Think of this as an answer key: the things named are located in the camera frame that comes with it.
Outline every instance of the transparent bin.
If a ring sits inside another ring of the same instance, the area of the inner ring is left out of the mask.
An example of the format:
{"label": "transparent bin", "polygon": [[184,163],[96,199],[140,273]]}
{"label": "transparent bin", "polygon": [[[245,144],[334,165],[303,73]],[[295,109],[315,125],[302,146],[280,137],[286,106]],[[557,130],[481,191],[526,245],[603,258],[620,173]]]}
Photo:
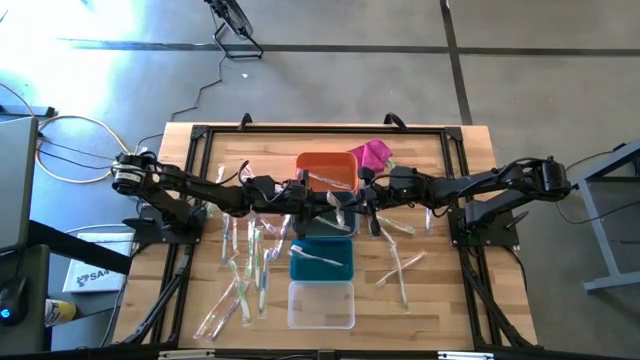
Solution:
{"label": "transparent bin", "polygon": [[292,281],[289,315],[292,329],[351,329],[356,324],[351,282]]}

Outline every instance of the orange plastic bin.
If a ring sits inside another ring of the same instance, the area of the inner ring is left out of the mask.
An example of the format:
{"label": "orange plastic bin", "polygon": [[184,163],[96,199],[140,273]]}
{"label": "orange plastic bin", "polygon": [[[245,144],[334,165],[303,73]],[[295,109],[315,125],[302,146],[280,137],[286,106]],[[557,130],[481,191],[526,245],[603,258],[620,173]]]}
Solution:
{"label": "orange plastic bin", "polygon": [[[358,191],[358,160],[348,152],[306,152],[296,159],[296,176],[302,170],[309,171],[309,180],[313,191]],[[348,186],[343,188],[314,178],[331,179]]]}

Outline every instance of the wooden tabletop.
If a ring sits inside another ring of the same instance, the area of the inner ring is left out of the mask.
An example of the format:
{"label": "wooden tabletop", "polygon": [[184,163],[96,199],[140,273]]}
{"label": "wooden tabletop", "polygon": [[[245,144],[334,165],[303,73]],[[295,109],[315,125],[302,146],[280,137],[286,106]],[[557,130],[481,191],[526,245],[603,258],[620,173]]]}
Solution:
{"label": "wooden tabletop", "polygon": [[[162,163],[181,168],[184,166],[192,125],[194,124],[167,124],[159,154]],[[487,127],[463,126],[462,130],[470,172],[482,172],[496,166]],[[269,174],[280,181],[289,179],[295,175],[296,156],[301,152],[346,151],[374,137],[382,139],[391,148],[392,159],[397,165],[416,167],[423,173],[444,176],[442,150],[440,140],[436,136],[217,134],[213,141],[208,179],[215,181],[218,164],[224,164],[226,174],[230,175],[244,160],[250,160],[255,174]],[[200,145],[198,154],[202,154],[202,148]],[[196,160],[196,174],[198,166],[199,160]],[[289,257],[286,251],[283,251],[280,258],[272,264],[267,302],[268,318],[257,319],[257,292],[251,289],[248,297],[254,315],[252,325],[243,326],[241,313],[236,311],[215,343],[194,340],[193,334],[232,280],[228,266],[220,263],[222,221],[220,214],[216,214],[206,222],[202,242],[196,246],[180,334],[180,347],[341,350],[473,348],[460,261],[457,250],[449,243],[447,220],[433,219],[433,228],[427,233],[424,228],[424,210],[419,207],[389,209],[381,214],[417,229],[414,236],[397,230],[390,231],[398,243],[401,261],[406,261],[421,250],[428,252],[420,263],[404,271],[410,313],[405,314],[403,309],[396,277],[392,277],[383,288],[376,287],[376,281],[395,265],[382,238],[372,238],[363,226],[360,234],[353,238],[356,323],[352,329],[289,329]],[[281,222],[277,216],[267,218],[274,224],[279,225]],[[239,229],[242,254],[237,258],[237,262],[243,265],[246,259],[246,219],[239,221]],[[293,232],[290,231],[289,234],[289,241],[285,242],[283,249],[290,246]],[[264,240],[265,246],[271,247],[274,239],[267,235]],[[520,333],[535,343],[535,332],[518,264],[502,248],[487,248],[486,252],[497,303]],[[134,330],[158,297],[166,254],[167,246],[152,245],[134,259],[118,317],[115,341],[123,339]],[[168,306],[169,316],[165,320],[163,335],[168,332],[173,306],[172,301]],[[489,339],[484,307],[480,305],[479,311],[483,333],[485,338]]]}

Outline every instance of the pink object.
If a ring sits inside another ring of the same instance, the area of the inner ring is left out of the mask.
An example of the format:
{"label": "pink object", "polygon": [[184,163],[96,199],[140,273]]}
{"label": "pink object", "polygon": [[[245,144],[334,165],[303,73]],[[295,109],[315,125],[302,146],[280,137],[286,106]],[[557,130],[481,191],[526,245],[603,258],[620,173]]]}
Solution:
{"label": "pink object", "polygon": [[358,168],[364,166],[375,172],[384,171],[385,164],[392,155],[391,149],[380,139],[373,139],[349,152],[358,159]]}

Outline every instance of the gray floor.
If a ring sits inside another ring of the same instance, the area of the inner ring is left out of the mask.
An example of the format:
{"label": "gray floor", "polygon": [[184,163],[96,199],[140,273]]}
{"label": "gray floor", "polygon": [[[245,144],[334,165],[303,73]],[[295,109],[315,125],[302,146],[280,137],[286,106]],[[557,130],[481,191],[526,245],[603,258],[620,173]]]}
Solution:
{"label": "gray floor", "polygon": [[[268,44],[447,43],[436,0],[239,2],[256,38]],[[640,3],[633,0],[450,4],[461,46],[640,46]],[[213,25],[200,0],[15,2],[9,9],[0,23],[0,44],[14,51],[0,58],[1,81],[32,103],[105,121],[130,147],[162,132],[169,115],[190,106],[197,89],[216,78],[217,52],[70,50],[51,40],[210,43]],[[6,29],[20,29],[24,38]],[[461,64],[473,122],[490,127],[498,163],[554,154],[568,164],[640,136],[638,57],[462,56]],[[225,62],[222,76],[222,84],[203,93],[198,111],[176,121],[238,121],[250,112],[261,122],[379,123],[393,111],[408,123],[461,123],[446,54],[267,53],[261,62]],[[0,102],[8,98],[0,93]],[[119,151],[102,130],[81,122],[60,122],[46,133],[103,155]],[[157,148],[158,142],[149,145]],[[72,177],[96,175],[47,163]],[[606,274],[591,227],[564,223],[553,205],[526,208],[531,214],[518,230],[540,343],[556,350],[640,354],[640,286],[587,296],[582,282]],[[572,197],[563,208],[573,219],[586,216],[579,199]],[[114,195],[108,182],[77,186],[36,170],[35,220],[69,229],[133,214],[134,203]],[[640,256],[640,247],[629,252]],[[52,264],[52,271],[66,269],[63,259]],[[106,319],[102,314],[56,328],[54,348],[96,345]]]}

